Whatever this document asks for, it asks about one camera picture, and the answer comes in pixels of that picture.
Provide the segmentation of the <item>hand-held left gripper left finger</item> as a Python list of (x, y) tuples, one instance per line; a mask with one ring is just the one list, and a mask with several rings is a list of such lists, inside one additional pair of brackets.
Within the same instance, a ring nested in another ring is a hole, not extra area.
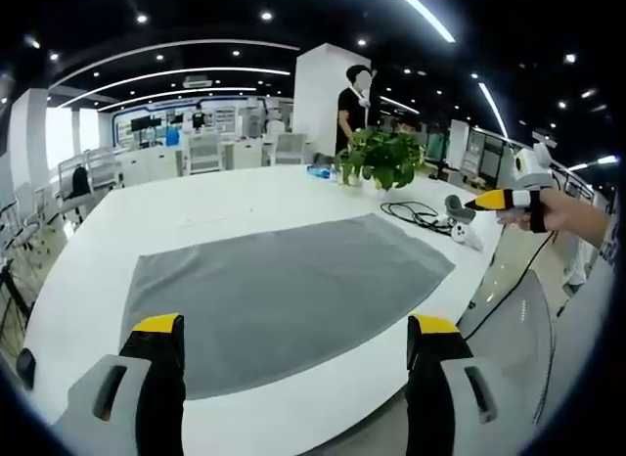
[(148, 317), (67, 393), (54, 431), (74, 455), (182, 455), (184, 316)]

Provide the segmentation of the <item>person's right hand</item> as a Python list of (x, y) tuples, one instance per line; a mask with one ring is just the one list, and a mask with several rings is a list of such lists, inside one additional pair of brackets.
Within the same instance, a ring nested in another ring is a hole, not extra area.
[(592, 205), (557, 189), (541, 189), (538, 194), (539, 219), (547, 231), (566, 231), (582, 237), (594, 230), (598, 216), (603, 219), (603, 213), (597, 213)]

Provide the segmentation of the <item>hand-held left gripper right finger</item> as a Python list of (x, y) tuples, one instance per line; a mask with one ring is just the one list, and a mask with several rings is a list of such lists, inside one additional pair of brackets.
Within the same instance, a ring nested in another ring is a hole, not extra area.
[(518, 455), (531, 432), (522, 392), (473, 355), (452, 322), (408, 316), (408, 455)]

